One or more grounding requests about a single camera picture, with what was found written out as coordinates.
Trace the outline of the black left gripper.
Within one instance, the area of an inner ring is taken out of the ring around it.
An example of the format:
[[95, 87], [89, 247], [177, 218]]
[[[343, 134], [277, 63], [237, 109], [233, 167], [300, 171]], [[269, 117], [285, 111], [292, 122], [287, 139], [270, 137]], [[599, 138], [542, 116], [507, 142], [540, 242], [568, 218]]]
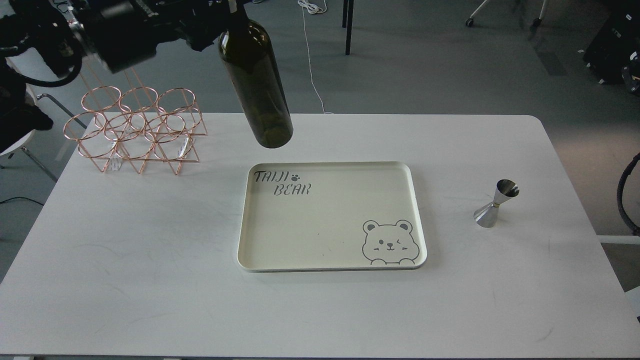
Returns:
[[185, 40], [195, 51], [214, 44], [228, 13], [196, 13], [195, 0], [82, 0], [80, 44], [117, 73], [155, 57], [162, 43]]

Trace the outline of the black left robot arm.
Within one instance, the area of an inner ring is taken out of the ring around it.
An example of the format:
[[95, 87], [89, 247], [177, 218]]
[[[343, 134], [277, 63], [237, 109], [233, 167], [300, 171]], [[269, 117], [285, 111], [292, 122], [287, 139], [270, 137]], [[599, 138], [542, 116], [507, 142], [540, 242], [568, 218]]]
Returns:
[[1, 150], [32, 131], [61, 127], [90, 85], [137, 66], [151, 85], [190, 87], [206, 112], [238, 112], [212, 45], [227, 18], [222, 0], [3, 0]]

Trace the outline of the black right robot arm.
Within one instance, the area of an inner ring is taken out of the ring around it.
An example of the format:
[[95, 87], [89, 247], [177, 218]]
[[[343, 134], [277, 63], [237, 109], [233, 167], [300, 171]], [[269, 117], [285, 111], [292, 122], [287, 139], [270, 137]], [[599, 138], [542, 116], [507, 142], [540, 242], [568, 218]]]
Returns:
[[639, 52], [631, 53], [630, 59], [621, 68], [621, 76], [628, 92], [640, 95], [640, 57]]

